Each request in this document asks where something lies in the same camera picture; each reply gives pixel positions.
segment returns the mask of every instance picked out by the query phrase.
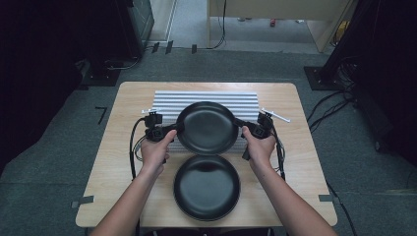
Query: cable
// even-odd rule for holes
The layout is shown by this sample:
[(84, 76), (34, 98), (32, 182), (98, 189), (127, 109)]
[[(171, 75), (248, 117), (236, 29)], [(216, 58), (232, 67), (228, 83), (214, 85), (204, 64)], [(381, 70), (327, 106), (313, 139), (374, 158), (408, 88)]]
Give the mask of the cable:
[(315, 107), (313, 107), (313, 110), (312, 110), (312, 113), (309, 115), (309, 117), (307, 118), (307, 122), (309, 122), (309, 120), (312, 118), (312, 116), (314, 115), (314, 113), (316, 112), (316, 109), (323, 103), (323, 102), (325, 102), (326, 100), (328, 100), (329, 98), (331, 98), (332, 96), (334, 96), (334, 95), (337, 95), (337, 94), (339, 94), (339, 93), (342, 93), (342, 92), (344, 92), (344, 90), (339, 90), (339, 91), (337, 91), (337, 92), (334, 92), (334, 93), (332, 93), (332, 94), (330, 94), (330, 95), (327, 95), (327, 96), (325, 96), (325, 97), (323, 97), (316, 105), (315, 105)]
[(353, 235), (357, 236), (355, 226), (353, 226), (353, 222), (352, 222), (352, 219), (350, 218), (349, 213), (347, 212), (347, 208), (344, 206), (340, 197), (337, 195), (336, 191), (333, 189), (333, 187), (330, 185), (330, 183), (328, 181), (326, 181), (326, 184), (328, 185), (328, 188), (331, 190), (331, 192), (334, 194), (334, 197), (339, 200), (340, 206), (342, 207), (344, 213), (346, 214), (347, 220), (349, 220), (350, 228), (352, 229)]
[[(373, 21), (373, 27), (370, 29), (370, 31), (372, 31), (372, 35), (371, 35), (371, 38), (370, 38), (370, 42), (366, 42), (366, 43), (369, 43), (370, 45), (367, 47), (367, 50), (369, 51), (369, 49), (370, 48), (373, 48), (373, 45), (375, 44), (375, 36), (376, 36), (376, 34), (377, 34), (377, 27), (378, 27), (378, 24), (379, 24), (379, 15), (380, 15), (380, 11), (382, 10), (381, 8), (382, 8), (382, 6), (381, 6), (381, 4), (382, 4), (382, 1), (381, 0), (379, 0), (378, 1), (378, 6), (377, 6), (377, 12), (376, 12), (376, 16), (375, 16), (375, 19), (374, 19), (374, 21)], [(356, 11), (358, 11), (358, 9), (356, 9), (355, 10), (355, 13), (354, 13), (354, 15), (353, 15), (353, 18), (354, 19), (356, 19), (356, 18), (359, 18), (359, 16), (358, 17), (356, 17), (355, 18), (355, 16), (358, 14)], [(362, 57), (362, 56), (364, 56), (365, 54), (367, 53), (367, 51), (364, 51), (364, 52), (362, 52), (361, 54), (359, 54), (359, 55), (355, 55), (355, 56), (348, 56), (348, 57), (344, 57), (344, 58), (341, 58), (340, 60), (339, 60), (339, 62), (340, 62), (340, 67), (343, 67), (343, 61), (345, 61), (346, 59), (351, 59), (351, 58), (360, 58), (360, 57)]]
[(132, 129), (131, 139), (129, 142), (129, 157), (130, 157), (130, 164), (131, 164), (131, 170), (132, 170), (132, 177), (133, 179), (136, 178), (136, 170), (135, 170), (135, 157), (134, 157), (134, 150), (133, 150), (133, 138), (135, 137), (135, 131), (136, 127), (138, 126), (139, 122), (145, 121), (145, 118), (139, 119)]
[(226, 16), (226, 7), (227, 7), (227, 0), (224, 0), (224, 5), (223, 5), (223, 26), (221, 27), (222, 28), (221, 39), (220, 39), (220, 41), (218, 42), (218, 44), (215, 47), (208, 47), (207, 49), (215, 49), (215, 48), (219, 47), (221, 44), (223, 44), (223, 42), (225, 42), (226, 30), (224, 28), (224, 18)]
[(276, 155), (278, 158), (278, 167), (274, 168), (275, 171), (279, 171), (279, 174), (281, 176), (281, 178), (285, 181), (285, 171), (284, 171), (284, 160), (285, 160), (285, 148), (284, 145), (282, 144), (281, 140), (278, 137), (278, 134), (276, 132), (275, 126), (273, 125), (272, 121), (267, 119), (269, 124), (272, 126), (272, 131), (273, 131), (273, 137), (275, 138), (276, 141)]
[(351, 80), (356, 71), (356, 64), (351, 64), (347, 62), (342, 62), (340, 67), (337, 70), (338, 76), (340, 77), (341, 82), (347, 88), (351, 87), (355, 82)]
[(316, 120), (315, 122), (313, 122), (312, 125), (310, 125), (310, 133), (314, 133), (317, 128), (319, 128), (320, 124), (322, 123), (323, 120), (325, 120), (326, 118), (328, 118), (329, 116), (335, 114), (337, 111), (341, 110), (343, 107), (345, 107), (347, 104), (349, 104), (349, 100), (343, 100), (340, 101), (338, 104), (336, 104), (335, 106), (329, 108), (321, 118), (319, 118), (318, 120)]
[(133, 147), (133, 150), (135, 151), (135, 157), (139, 161), (142, 161), (142, 158), (140, 156), (138, 156), (138, 151), (141, 148), (141, 142), (145, 139), (145, 137), (146, 137), (146, 135), (144, 135), (140, 139), (138, 139), (135, 146)]
[(113, 66), (110, 66), (110, 67), (107, 68), (107, 70), (110, 70), (110, 71), (113, 71), (113, 70), (128, 70), (128, 69), (131, 69), (132, 67), (134, 67), (136, 64), (138, 64), (138, 62), (140, 60), (141, 60), (141, 57), (137, 57), (136, 61), (130, 66), (127, 66), (127, 67), (113, 67)]

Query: black frying pan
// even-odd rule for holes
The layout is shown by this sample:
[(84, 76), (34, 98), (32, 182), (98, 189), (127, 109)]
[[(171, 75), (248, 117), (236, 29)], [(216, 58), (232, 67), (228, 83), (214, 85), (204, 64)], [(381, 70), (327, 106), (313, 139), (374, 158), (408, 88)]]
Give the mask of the black frying pan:
[(240, 195), (240, 180), (233, 165), (218, 155), (196, 155), (178, 170), (174, 179), (177, 205), (202, 221), (224, 217)]
[(193, 153), (220, 154), (230, 149), (237, 140), (238, 127), (233, 120), (233, 113), (221, 104), (196, 102), (179, 114), (177, 124), (183, 122), (184, 131), (177, 137)]

